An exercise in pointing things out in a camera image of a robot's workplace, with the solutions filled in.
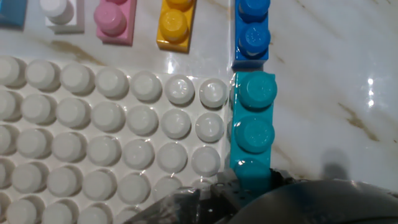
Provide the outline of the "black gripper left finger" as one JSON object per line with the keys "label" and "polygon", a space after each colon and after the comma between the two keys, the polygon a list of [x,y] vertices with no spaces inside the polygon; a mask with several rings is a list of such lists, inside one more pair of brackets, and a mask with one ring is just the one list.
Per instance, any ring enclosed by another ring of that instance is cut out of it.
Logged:
{"label": "black gripper left finger", "polygon": [[217,174],[217,181],[211,185],[211,199],[230,207],[244,207],[246,195],[241,190],[235,174]]}

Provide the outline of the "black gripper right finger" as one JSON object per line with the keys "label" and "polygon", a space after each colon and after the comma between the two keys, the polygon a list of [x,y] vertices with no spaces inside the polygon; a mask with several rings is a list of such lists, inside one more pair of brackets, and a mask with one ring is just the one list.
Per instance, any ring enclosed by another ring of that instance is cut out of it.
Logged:
{"label": "black gripper right finger", "polygon": [[294,183],[294,178],[286,171],[271,169],[271,191]]}

